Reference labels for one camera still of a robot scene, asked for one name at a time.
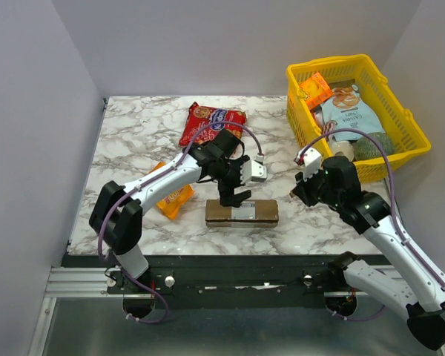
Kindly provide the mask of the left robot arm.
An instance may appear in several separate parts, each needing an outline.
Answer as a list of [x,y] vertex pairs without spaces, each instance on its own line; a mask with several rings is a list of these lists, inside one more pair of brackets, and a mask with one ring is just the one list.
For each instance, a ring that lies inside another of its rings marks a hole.
[[251,196],[250,191],[235,193],[245,185],[243,166],[250,157],[232,154],[243,142],[230,131],[221,130],[214,139],[203,144],[194,140],[173,161],[127,185],[106,183],[90,215],[89,225],[98,236],[99,258],[108,260],[102,246],[108,245],[124,276],[124,284],[134,293],[150,291],[149,262],[138,242],[142,236],[142,218],[160,200],[185,185],[202,182],[207,177],[217,181],[220,202],[224,206],[240,206]]

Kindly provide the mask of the aluminium frame rail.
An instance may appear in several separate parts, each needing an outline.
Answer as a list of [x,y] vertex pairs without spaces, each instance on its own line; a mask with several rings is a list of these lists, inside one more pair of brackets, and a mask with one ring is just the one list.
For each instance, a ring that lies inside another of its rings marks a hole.
[[29,355],[43,355],[57,300],[62,299],[151,299],[149,294],[111,294],[111,281],[103,268],[52,268],[47,278],[38,320],[28,351]]

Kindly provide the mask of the white tape roll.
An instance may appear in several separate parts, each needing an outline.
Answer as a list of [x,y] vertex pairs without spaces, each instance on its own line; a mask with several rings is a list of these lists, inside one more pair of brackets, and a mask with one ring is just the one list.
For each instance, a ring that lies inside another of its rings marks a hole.
[[350,141],[331,141],[329,143],[330,150],[333,156],[344,156],[348,161],[355,160],[354,147]]

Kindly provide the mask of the yellow plastic basket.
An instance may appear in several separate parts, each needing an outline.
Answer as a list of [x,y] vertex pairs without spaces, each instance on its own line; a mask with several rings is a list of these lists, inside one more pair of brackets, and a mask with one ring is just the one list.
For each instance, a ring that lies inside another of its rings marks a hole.
[[431,149],[429,140],[414,120],[412,112],[399,103],[388,86],[388,79],[366,54],[330,56],[287,67],[286,116],[301,148],[321,135],[320,127],[300,94],[300,83],[316,72],[328,83],[355,80],[360,88],[361,99],[378,115],[394,143],[395,153],[389,156],[393,170]]

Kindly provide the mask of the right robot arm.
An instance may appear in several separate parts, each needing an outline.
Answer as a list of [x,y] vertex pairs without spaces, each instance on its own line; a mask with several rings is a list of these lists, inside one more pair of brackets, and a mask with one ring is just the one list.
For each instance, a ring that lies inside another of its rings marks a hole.
[[315,149],[299,153],[292,195],[307,206],[323,203],[377,247],[403,280],[397,282],[346,252],[329,264],[328,285],[366,292],[404,320],[426,348],[445,344],[445,273],[406,232],[395,210],[379,195],[360,187],[355,165],[344,156],[323,159]]

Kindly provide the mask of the brown cardboard express box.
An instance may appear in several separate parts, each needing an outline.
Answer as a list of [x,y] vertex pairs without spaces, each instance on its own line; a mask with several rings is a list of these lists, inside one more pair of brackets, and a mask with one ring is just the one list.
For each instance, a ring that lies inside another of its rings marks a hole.
[[276,200],[246,200],[239,208],[224,207],[218,200],[207,200],[205,223],[208,227],[272,228],[278,225]]

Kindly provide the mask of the orange snack box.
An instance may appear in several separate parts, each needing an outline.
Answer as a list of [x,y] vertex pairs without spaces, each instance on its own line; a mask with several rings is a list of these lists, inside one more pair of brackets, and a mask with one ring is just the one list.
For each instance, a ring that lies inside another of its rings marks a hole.
[[319,72],[300,83],[299,89],[300,97],[309,110],[316,108],[333,95],[332,89]]

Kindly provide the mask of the green melon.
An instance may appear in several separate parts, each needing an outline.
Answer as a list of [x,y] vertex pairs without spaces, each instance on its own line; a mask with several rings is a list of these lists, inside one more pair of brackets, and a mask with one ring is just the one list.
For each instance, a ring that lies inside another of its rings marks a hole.
[[[376,132],[369,135],[373,138],[379,146],[382,147],[385,155],[392,155],[395,153],[395,145],[391,138],[386,133]],[[354,158],[357,161],[363,161],[368,159],[375,159],[382,157],[376,144],[365,136],[362,136],[352,144],[354,150]]]

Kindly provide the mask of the red white striped packet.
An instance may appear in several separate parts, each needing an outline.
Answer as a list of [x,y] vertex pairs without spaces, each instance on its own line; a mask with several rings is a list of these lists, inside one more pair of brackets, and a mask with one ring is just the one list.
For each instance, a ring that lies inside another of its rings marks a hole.
[[333,131],[337,128],[337,123],[334,120],[326,122],[322,128],[322,135],[327,143],[330,142],[333,136]]

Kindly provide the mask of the yellow corn snack bag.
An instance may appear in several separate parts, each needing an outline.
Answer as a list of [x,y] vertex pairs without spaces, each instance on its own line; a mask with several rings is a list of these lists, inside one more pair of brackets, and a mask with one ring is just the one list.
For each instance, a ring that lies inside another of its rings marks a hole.
[[193,195],[194,189],[190,185],[185,185],[160,200],[156,206],[168,219],[174,220],[180,208],[186,204]]

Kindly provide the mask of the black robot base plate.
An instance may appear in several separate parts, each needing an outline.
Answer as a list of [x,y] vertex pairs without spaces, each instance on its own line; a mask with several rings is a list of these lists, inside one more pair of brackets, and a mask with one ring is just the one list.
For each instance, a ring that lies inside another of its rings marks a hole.
[[126,312],[145,316],[151,310],[257,309],[326,306],[352,314],[359,291],[334,279],[334,255],[164,256],[148,258],[143,283],[161,298],[134,285],[105,264],[105,292],[122,297]]

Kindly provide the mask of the light blue chips bag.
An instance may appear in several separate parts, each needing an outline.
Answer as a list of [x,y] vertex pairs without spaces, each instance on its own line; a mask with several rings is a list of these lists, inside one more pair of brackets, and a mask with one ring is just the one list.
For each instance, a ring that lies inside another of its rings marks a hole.
[[[334,120],[337,123],[335,130],[350,128],[366,134],[386,133],[378,115],[361,98],[359,87],[353,79],[331,83],[330,88],[332,97],[321,105],[323,125]],[[343,131],[334,133],[332,139],[354,142],[361,137],[358,133]]]

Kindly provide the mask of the red candy bag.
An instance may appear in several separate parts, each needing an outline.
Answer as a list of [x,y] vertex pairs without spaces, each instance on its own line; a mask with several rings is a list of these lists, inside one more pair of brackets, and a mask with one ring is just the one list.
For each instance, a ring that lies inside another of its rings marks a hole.
[[185,122],[185,128],[179,140],[179,146],[185,147],[194,137],[194,134],[203,126],[213,123],[210,128],[202,131],[194,140],[195,143],[202,144],[211,141],[222,130],[227,129],[238,139],[241,138],[243,129],[237,125],[230,125],[229,122],[236,122],[244,125],[246,114],[240,110],[229,110],[225,108],[213,108],[199,105],[194,102],[188,109],[188,117]]

